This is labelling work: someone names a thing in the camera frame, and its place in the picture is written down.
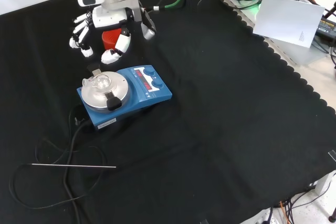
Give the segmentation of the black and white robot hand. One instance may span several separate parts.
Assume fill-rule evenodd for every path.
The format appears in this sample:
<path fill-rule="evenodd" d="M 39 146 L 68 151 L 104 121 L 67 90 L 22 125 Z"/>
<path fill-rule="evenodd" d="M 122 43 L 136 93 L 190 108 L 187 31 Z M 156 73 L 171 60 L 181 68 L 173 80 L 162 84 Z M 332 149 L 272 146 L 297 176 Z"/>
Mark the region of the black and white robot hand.
<path fill-rule="evenodd" d="M 129 48 L 131 33 L 127 29 L 126 24 L 132 18 L 133 14 L 128 14 L 125 8 L 105 10 L 101 6 L 97 6 L 73 20 L 75 27 L 69 39 L 69 46 L 73 49 L 80 49 L 84 57 L 91 57 L 93 49 L 85 42 L 90 29 L 102 29 L 104 33 L 113 31 L 117 40 L 112 48 L 107 47 L 105 49 L 105 52 L 101 56 L 101 62 L 106 65 L 114 63 Z"/>

